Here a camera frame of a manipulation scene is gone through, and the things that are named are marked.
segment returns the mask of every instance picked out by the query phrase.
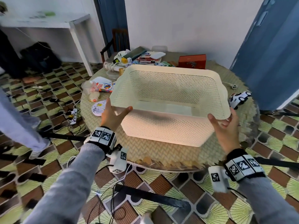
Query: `toy car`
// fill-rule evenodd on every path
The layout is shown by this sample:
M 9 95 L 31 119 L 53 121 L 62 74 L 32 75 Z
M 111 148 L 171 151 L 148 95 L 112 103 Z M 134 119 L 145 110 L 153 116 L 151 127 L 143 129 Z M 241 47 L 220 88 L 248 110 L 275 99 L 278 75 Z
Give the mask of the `toy car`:
M 238 105 L 242 105 L 245 103 L 245 101 L 248 100 L 248 97 L 251 96 L 251 93 L 248 91 L 242 92 L 242 93 L 237 93 L 237 94 L 232 94 L 230 99 L 229 99 L 229 105 L 237 110 Z

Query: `black backpack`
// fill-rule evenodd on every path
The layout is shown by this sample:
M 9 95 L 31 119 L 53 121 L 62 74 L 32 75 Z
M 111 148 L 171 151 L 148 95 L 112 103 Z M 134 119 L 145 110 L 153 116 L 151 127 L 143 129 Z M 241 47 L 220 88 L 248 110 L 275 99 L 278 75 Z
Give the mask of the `black backpack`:
M 38 73 L 50 73 L 61 66 L 61 61 L 46 42 L 38 42 L 20 51 L 26 65 Z

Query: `light gray pants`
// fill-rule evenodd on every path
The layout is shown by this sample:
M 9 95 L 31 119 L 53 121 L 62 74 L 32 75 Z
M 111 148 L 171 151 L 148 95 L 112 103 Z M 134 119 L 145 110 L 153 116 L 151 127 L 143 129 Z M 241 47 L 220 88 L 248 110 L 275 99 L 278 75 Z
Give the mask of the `light gray pants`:
M 21 114 L 0 89 L 0 131 L 3 134 L 33 151 L 42 151 L 48 145 L 48 140 L 32 129 L 38 121 L 38 117 Z

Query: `person's left hand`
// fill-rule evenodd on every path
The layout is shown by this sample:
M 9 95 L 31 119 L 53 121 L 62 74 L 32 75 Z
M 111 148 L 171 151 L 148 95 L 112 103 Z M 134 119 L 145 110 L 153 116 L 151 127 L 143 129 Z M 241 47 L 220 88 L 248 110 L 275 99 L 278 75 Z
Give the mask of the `person's left hand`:
M 130 111 L 133 110 L 133 107 L 127 107 L 122 113 L 120 113 L 118 116 L 115 114 L 114 110 L 111 107 L 111 101 L 110 98 L 107 98 L 106 101 L 106 107 L 104 112 L 102 113 L 102 123 L 101 126 L 108 127 L 112 131 L 116 131 L 118 126 L 121 124 L 123 119 L 127 114 L 130 113 Z

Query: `woven tablecloth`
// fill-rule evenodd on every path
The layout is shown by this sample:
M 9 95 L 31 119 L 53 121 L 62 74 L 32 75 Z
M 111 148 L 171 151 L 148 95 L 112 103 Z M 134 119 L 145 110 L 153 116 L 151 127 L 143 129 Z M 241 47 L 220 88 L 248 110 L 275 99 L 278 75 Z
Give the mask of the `woven tablecloth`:
M 168 52 L 162 59 L 165 61 L 178 62 L 181 53 Z M 217 72 L 222 82 L 236 84 L 238 88 L 232 90 L 228 84 L 224 84 L 228 90 L 228 95 L 240 93 L 248 90 L 248 87 L 230 70 L 218 65 L 215 61 L 207 61 L 206 69 Z M 96 72 L 91 79 L 98 76 L 107 78 L 106 69 L 102 68 Z M 101 93 L 99 100 L 104 100 L 110 93 Z M 85 124 L 90 131 L 93 131 L 101 123 L 101 117 L 92 114 L 91 108 L 94 103 L 88 101 L 88 97 L 83 93 L 81 97 L 81 114 Z M 259 111 L 253 99 L 250 97 L 243 105 L 239 106 L 237 114 L 240 118 L 240 142 L 251 144 L 253 138 L 257 136 L 259 123 Z M 129 137 L 120 126 L 116 131 L 117 143 L 128 148 L 128 162 L 163 171 L 185 172 L 202 169 L 205 165 L 219 163 L 225 154 L 222 151 L 215 133 L 201 146 L 191 147 L 177 145 L 136 137 Z

